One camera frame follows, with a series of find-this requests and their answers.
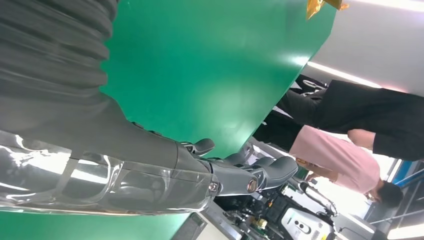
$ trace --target ceiling light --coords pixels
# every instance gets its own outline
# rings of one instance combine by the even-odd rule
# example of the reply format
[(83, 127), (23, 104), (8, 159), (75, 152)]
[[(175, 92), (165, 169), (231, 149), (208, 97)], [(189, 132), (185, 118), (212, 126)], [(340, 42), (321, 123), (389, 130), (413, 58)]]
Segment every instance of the ceiling light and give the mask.
[(380, 85), (378, 85), (376, 83), (373, 83), (371, 81), (365, 80), (363, 78), (360, 78), (360, 77), (357, 77), (357, 76), (354, 76), (354, 75), (350, 75), (348, 73), (345, 73), (345, 72), (342, 72), (342, 71), (333, 69), (331, 67), (324, 66), (324, 65), (321, 65), (321, 64), (312, 62), (312, 61), (307, 62), (307, 65), (310, 66), (310, 67), (312, 67), (312, 68), (321, 70), (323, 72), (332, 74), (332, 75), (337, 76), (337, 77), (340, 77), (340, 78), (344, 78), (344, 79), (350, 80), (350, 81), (355, 82), (355, 83), (358, 83), (358, 84), (366, 85), (366, 86), (369, 86), (369, 87), (372, 87), (372, 88), (377, 88), (377, 89), (381, 89), (382, 88), (382, 86), (380, 86)]
[(424, 12), (424, 2), (412, 0), (355, 0), (366, 4), (374, 4), (389, 8), (403, 9), (414, 12)]
[(410, 239), (424, 236), (424, 224), (400, 227), (390, 230), (387, 235), (388, 240)]

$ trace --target ceiling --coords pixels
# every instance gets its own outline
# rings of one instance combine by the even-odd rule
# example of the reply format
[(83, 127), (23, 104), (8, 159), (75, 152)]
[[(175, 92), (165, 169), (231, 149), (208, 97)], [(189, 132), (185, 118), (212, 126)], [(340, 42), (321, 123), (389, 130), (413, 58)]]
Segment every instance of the ceiling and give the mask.
[[(344, 1), (350, 8), (337, 13), (330, 37), (311, 61), (424, 97), (424, 0), (385, 0), (413, 10), (369, 1), (382, 2)], [(317, 80), (343, 80), (311, 66), (302, 74)]]

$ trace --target human hand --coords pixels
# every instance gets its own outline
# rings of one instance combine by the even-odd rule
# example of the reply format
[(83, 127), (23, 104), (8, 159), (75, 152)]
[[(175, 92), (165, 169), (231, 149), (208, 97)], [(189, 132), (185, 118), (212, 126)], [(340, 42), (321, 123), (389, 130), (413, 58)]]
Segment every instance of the human hand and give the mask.
[(301, 166), (302, 168), (308, 169), (310, 166), (312, 166), (311, 163), (304, 161), (302, 159), (296, 158), (296, 163)]
[(312, 181), (312, 180), (314, 180), (318, 177), (319, 177), (319, 175), (313, 172), (312, 174), (310, 174), (306, 177), (306, 182), (310, 182), (310, 181)]

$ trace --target human arm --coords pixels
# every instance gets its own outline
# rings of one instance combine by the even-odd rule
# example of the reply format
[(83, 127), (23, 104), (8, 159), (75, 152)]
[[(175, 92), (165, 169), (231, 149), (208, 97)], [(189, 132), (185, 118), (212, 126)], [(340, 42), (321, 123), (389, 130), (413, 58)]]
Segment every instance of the human arm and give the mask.
[(369, 150), (374, 148), (376, 133), (364, 129), (352, 129), (347, 132), (347, 136), (356, 146)]
[(299, 164), (301, 167), (305, 168), (306, 170), (312, 171), (314, 174), (313, 177), (321, 176), (321, 177), (329, 179), (331, 182), (334, 183), (335, 181), (337, 181), (337, 178), (339, 176), (338, 172), (328, 170), (326, 168), (311, 164), (301, 159), (297, 159), (296, 162), (297, 164)]

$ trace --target black pants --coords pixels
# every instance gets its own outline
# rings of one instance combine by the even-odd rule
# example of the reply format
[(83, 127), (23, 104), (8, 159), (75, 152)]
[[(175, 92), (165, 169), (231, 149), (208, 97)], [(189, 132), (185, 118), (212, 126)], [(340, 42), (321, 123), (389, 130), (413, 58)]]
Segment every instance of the black pants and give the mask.
[(326, 90), (320, 90), (309, 96), (302, 96), (288, 90), (277, 103), (277, 107), (288, 113), (296, 123), (317, 127), (314, 125), (314, 115), (325, 92)]
[(304, 125), (277, 111), (271, 111), (265, 118), (253, 137), (266, 144), (274, 144), (286, 152), (292, 148), (295, 140)]

